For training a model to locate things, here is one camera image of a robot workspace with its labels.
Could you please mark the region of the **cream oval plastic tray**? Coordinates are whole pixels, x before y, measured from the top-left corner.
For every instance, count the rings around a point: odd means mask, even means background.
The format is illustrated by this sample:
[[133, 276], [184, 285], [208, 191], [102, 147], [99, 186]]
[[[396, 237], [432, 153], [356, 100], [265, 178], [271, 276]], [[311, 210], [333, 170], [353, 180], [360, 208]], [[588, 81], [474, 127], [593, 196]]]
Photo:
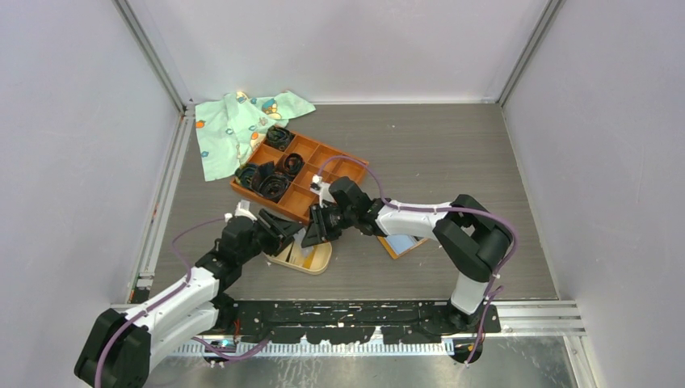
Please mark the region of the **cream oval plastic tray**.
[[307, 255], [299, 243], [291, 242], [278, 255], [266, 255], [272, 264], [278, 264], [309, 275], [320, 275], [328, 267], [333, 247], [330, 242], [311, 247]]

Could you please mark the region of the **orange leather card holder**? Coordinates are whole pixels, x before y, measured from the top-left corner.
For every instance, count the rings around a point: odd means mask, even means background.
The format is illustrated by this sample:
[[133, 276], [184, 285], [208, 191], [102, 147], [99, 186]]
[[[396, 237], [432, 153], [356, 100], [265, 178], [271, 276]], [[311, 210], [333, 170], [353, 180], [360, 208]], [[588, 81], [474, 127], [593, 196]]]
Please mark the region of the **orange leather card holder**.
[[378, 240], [392, 259], [398, 259], [422, 245], [427, 239], [412, 235], [395, 234], [387, 237], [378, 237]]

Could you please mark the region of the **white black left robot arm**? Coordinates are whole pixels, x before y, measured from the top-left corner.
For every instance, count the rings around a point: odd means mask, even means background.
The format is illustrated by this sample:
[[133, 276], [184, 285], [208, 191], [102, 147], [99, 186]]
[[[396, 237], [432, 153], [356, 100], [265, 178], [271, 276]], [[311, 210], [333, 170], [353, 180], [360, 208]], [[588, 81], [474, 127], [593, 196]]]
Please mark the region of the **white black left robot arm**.
[[235, 301], [225, 290], [242, 267], [293, 243], [302, 224], [262, 209], [225, 220], [221, 236], [186, 274], [157, 296], [124, 312], [102, 312], [81, 350], [74, 375], [92, 387], [141, 387], [149, 372], [192, 337], [237, 326]]

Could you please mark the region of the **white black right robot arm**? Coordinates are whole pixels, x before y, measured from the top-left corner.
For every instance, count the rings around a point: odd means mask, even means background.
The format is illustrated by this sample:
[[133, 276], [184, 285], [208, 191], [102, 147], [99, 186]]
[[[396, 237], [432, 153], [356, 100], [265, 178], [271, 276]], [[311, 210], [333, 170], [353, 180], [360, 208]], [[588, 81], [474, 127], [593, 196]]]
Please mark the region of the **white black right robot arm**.
[[479, 307], [490, 281], [515, 242], [502, 219], [468, 195], [441, 204], [408, 204], [371, 198], [347, 177], [326, 183], [319, 175], [312, 178], [310, 190], [318, 201], [309, 208], [303, 248], [332, 242], [349, 228], [368, 236], [407, 235], [434, 240], [459, 273], [449, 299], [451, 326], [466, 332], [478, 324]]

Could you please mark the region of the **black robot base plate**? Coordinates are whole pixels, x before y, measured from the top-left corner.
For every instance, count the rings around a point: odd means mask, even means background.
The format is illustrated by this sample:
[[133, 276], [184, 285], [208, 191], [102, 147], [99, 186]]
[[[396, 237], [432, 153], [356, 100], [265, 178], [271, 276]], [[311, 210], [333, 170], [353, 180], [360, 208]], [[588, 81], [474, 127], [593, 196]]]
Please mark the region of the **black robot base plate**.
[[365, 344], [375, 331], [384, 344], [437, 344], [450, 335], [496, 333], [494, 307], [464, 315], [442, 300], [237, 301], [206, 332], [255, 343]]

